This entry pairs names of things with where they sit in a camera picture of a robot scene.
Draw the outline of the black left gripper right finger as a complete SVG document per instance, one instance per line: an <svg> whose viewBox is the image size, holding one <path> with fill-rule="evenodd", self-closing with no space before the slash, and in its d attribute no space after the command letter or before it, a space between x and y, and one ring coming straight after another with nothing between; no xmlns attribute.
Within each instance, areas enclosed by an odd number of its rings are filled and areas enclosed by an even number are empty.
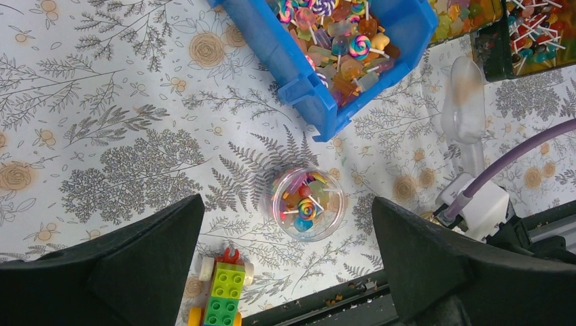
<svg viewBox="0 0 576 326"><path fill-rule="evenodd" d="M376 197L372 219L395 309L416 325L574 325L575 204L511 215L480 242Z"/></svg>

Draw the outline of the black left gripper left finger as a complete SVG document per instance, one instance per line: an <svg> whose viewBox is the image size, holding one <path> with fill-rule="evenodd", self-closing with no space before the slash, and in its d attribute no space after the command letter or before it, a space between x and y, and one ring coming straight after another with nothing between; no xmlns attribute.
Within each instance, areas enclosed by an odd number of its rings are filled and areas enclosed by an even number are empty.
<svg viewBox="0 0 576 326"><path fill-rule="evenodd" d="M34 261L1 264L2 325L174 325L204 204L184 198Z"/></svg>

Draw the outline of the clear glass jar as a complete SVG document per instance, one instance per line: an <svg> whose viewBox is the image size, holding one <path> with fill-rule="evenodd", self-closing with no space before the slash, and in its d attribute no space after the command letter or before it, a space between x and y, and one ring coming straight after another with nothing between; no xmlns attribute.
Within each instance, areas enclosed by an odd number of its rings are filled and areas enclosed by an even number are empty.
<svg viewBox="0 0 576 326"><path fill-rule="evenodd" d="M316 242L342 224L346 196L337 177L316 168L298 167L275 176L265 207L288 236Z"/></svg>

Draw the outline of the translucent plastic scoop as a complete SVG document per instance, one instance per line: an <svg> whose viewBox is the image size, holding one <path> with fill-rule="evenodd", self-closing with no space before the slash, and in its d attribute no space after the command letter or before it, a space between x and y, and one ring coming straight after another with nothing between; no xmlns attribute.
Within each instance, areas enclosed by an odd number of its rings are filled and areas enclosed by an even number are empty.
<svg viewBox="0 0 576 326"><path fill-rule="evenodd" d="M463 170L476 177L485 169L482 137L486 132L484 78L467 56L452 64L441 127L461 149Z"/></svg>

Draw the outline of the blue plastic bin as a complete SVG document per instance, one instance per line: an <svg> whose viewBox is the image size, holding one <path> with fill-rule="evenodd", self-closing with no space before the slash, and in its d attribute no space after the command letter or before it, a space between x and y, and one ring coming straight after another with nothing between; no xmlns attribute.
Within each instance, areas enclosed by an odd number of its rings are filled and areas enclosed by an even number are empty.
<svg viewBox="0 0 576 326"><path fill-rule="evenodd" d="M374 86L339 108L265 1L209 1L208 5L224 8L279 84L278 97L318 130L313 138L317 142L332 139L354 114L417 67L439 23L428 1L373 1L370 12L383 23L400 56Z"/></svg>

